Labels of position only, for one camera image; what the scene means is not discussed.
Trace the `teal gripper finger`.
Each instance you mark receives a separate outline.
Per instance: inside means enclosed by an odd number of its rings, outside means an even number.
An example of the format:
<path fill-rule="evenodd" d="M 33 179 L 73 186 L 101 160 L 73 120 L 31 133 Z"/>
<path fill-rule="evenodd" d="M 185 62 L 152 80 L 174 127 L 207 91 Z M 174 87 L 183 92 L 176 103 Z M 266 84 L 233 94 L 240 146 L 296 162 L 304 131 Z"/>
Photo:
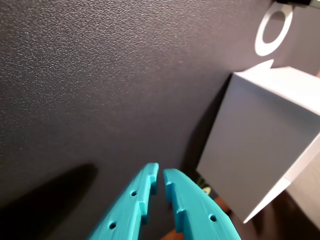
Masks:
<path fill-rule="evenodd" d="M 146 164 L 113 202 L 89 240 L 137 240 L 148 222 L 151 195 L 157 193 L 158 163 Z"/>
<path fill-rule="evenodd" d="M 163 171 L 166 200 L 172 203 L 175 229 L 185 240 L 239 240 L 224 211 L 178 169 Z"/>

